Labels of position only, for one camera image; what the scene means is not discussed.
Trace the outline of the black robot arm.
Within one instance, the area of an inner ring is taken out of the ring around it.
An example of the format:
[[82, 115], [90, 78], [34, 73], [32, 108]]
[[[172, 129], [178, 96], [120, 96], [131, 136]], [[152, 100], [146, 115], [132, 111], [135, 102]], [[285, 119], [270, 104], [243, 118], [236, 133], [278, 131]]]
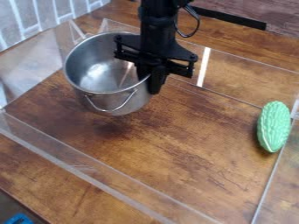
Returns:
[[[183, 48], [175, 38], [191, 37], [200, 26], [200, 18], [190, 2], [192, 0], [142, 0], [138, 8], [140, 34], [115, 36], [115, 57], [136, 66], [138, 75], [148, 76], [147, 88], [158, 95], [170, 74], [191, 78], [198, 55]], [[195, 30], [184, 34], [178, 28], [179, 9], [186, 9], [196, 19]]]

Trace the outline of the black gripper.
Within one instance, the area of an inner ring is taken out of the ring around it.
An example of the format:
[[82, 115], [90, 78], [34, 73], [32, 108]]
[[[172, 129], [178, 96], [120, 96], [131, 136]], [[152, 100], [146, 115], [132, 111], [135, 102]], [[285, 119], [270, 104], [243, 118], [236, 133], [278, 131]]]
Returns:
[[152, 67], [148, 79], [151, 95], [160, 93], [170, 73], [187, 78], [192, 77], [194, 64], [199, 57], [183, 48], [176, 41], [170, 45], [159, 46], [154, 44], [154, 46], [146, 48], [142, 47], [142, 36], [130, 33], [118, 34], [114, 41], [116, 43], [115, 57], [118, 59]]

